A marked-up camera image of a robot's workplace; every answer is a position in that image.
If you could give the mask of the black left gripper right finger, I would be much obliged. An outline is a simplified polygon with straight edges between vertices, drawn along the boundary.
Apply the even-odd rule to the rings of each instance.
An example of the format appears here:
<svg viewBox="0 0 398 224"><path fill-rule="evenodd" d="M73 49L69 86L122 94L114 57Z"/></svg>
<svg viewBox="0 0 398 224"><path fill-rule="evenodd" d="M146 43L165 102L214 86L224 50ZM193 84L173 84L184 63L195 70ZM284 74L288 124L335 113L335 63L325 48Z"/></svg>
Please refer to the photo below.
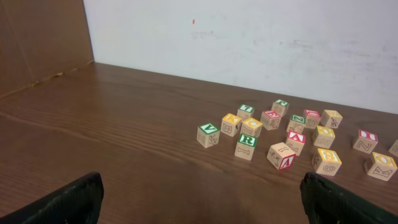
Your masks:
<svg viewBox="0 0 398 224"><path fill-rule="evenodd" d="M311 224L397 224L397 215L368 202L314 172L300 183L303 207Z"/></svg>

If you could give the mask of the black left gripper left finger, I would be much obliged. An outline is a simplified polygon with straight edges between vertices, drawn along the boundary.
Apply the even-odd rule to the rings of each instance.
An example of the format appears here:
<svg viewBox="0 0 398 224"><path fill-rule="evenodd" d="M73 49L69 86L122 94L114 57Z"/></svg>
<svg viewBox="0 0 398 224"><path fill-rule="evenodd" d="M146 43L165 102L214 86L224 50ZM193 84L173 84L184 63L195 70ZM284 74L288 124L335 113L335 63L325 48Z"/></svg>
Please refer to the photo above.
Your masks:
<svg viewBox="0 0 398 224"><path fill-rule="evenodd" d="M1 217L1 223L98 222L104 187L101 175L90 172L56 191Z"/></svg>

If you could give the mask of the green R wooden block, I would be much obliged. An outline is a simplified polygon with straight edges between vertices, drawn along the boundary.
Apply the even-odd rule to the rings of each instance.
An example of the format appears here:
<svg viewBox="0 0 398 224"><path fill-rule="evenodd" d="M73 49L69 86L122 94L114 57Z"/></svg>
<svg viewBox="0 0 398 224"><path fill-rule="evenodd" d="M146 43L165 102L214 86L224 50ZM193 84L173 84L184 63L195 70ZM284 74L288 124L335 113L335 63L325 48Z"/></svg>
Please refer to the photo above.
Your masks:
<svg viewBox="0 0 398 224"><path fill-rule="evenodd" d="M257 137L242 133L238 137L234 155L236 157L240 157L242 159L251 161L256 145L257 145Z"/></svg>

